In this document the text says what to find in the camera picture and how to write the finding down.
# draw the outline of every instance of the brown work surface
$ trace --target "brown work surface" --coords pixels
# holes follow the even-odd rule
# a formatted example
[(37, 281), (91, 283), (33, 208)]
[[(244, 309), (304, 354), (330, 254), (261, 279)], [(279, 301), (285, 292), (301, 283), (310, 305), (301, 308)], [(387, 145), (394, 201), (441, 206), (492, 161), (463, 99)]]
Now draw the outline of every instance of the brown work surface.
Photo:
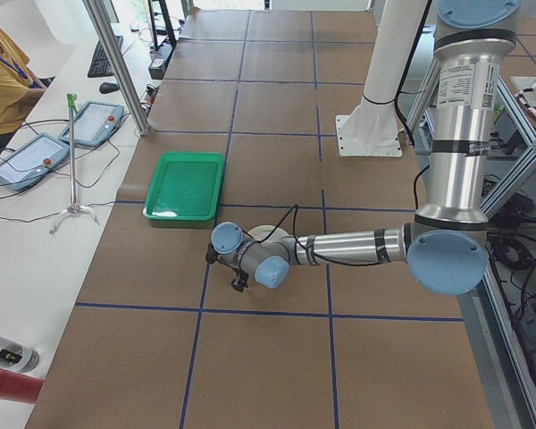
[[(523, 33), (508, 73), (536, 72), (536, 22)], [(29, 429), (492, 427), (456, 299), (405, 264), (294, 266), (238, 293), (205, 262), (210, 228), (142, 215), (159, 156), (198, 151), (225, 159), (217, 223), (274, 225), (295, 204), (298, 236), (412, 222), (411, 147), (338, 152), (376, 35), (369, 13), (187, 19)]]

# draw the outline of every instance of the person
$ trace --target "person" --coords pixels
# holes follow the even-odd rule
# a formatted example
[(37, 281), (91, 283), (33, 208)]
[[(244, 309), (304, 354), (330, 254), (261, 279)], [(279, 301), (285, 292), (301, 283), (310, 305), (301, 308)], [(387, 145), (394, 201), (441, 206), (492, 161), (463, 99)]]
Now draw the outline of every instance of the person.
[(28, 56), (0, 29), (0, 150), (46, 91), (28, 63)]

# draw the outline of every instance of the green clamp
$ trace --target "green clamp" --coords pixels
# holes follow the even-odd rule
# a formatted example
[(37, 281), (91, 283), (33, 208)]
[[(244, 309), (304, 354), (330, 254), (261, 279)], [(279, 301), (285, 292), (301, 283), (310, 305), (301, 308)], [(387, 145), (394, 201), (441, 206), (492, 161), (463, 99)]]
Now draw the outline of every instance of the green clamp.
[(68, 107), (70, 107), (70, 109), (73, 109), (77, 113), (78, 109), (75, 106), (75, 100), (78, 99), (77, 94), (67, 94), (67, 97), (68, 97)]

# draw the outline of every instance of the lanyard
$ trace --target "lanyard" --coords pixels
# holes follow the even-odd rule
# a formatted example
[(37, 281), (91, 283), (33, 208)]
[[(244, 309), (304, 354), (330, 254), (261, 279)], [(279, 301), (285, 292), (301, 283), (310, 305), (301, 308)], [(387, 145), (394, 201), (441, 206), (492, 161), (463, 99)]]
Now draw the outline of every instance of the lanyard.
[[(13, 62), (13, 65), (11, 65), (10, 63), (8, 63), (4, 58), (2, 58), (0, 56), (0, 62), (6, 66), (8, 66), (9, 68), (11, 68), (12, 70), (14, 70), (15, 72), (18, 73), (18, 75), (24, 79), (24, 80), (28, 80), (28, 75), (26, 73), (24, 73), (24, 70), (21, 69), (21, 67), (14, 61), (14, 59), (12, 59), (12, 62)], [(29, 86), (30, 88), (41, 88), (39, 86), (39, 84), (37, 82), (32, 82), (32, 84)]]

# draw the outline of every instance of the yellow shirt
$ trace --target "yellow shirt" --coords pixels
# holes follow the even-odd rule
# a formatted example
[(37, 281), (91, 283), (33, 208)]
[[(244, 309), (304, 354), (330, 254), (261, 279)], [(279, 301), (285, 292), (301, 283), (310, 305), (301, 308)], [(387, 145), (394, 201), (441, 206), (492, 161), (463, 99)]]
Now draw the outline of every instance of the yellow shirt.
[(29, 63), (28, 56), (1, 29), (0, 46), (4, 50), (0, 56), (9, 63), (14, 60), (28, 76), (26, 80), (23, 79), (16, 70), (0, 61), (0, 134), (6, 134), (20, 128), (32, 110), (31, 105), (18, 103), (26, 94), (32, 78), (26, 65)]

